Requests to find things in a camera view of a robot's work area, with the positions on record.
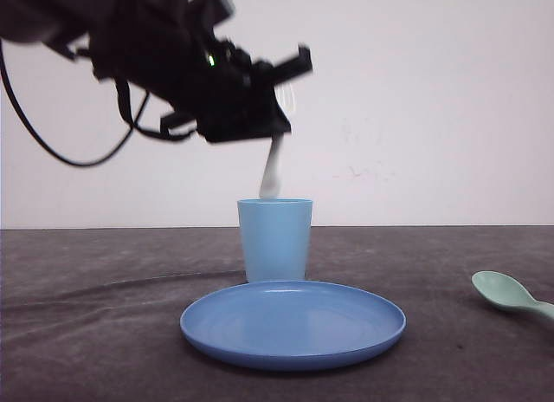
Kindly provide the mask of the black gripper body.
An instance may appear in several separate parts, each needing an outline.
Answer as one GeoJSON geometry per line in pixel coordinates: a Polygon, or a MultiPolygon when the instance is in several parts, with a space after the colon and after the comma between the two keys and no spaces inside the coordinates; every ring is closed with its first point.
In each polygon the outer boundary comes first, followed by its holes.
{"type": "Polygon", "coordinates": [[[158,136],[209,113],[276,99],[274,87],[253,84],[249,54],[215,36],[234,12],[230,0],[92,0],[88,8],[93,73],[114,81],[119,115],[133,129],[131,84],[172,106],[158,136]]]}

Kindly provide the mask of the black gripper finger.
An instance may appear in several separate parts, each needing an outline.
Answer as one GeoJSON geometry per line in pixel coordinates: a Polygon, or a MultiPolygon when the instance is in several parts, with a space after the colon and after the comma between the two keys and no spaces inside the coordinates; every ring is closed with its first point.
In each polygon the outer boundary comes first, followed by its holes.
{"type": "Polygon", "coordinates": [[[271,138],[291,132],[291,124],[276,99],[254,101],[231,113],[209,113],[195,122],[196,132],[209,143],[271,138]]]}
{"type": "Polygon", "coordinates": [[[253,84],[274,87],[312,71],[311,50],[299,45],[298,54],[278,64],[261,60],[253,65],[253,84]]]}

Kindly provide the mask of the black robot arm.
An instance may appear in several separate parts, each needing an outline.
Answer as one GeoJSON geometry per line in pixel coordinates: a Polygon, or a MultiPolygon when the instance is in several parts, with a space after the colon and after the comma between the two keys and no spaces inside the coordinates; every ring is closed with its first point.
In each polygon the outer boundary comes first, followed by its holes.
{"type": "Polygon", "coordinates": [[[165,100],[172,112],[156,139],[177,141],[174,128],[196,123],[210,143],[269,138],[291,126],[274,89],[311,71],[310,50],[279,65],[253,61],[215,36],[234,11],[231,0],[1,0],[1,37],[40,42],[56,53],[89,59],[99,80],[112,79],[119,112],[130,127],[136,85],[165,100]],[[88,36],[77,53],[69,44],[88,36]]]}

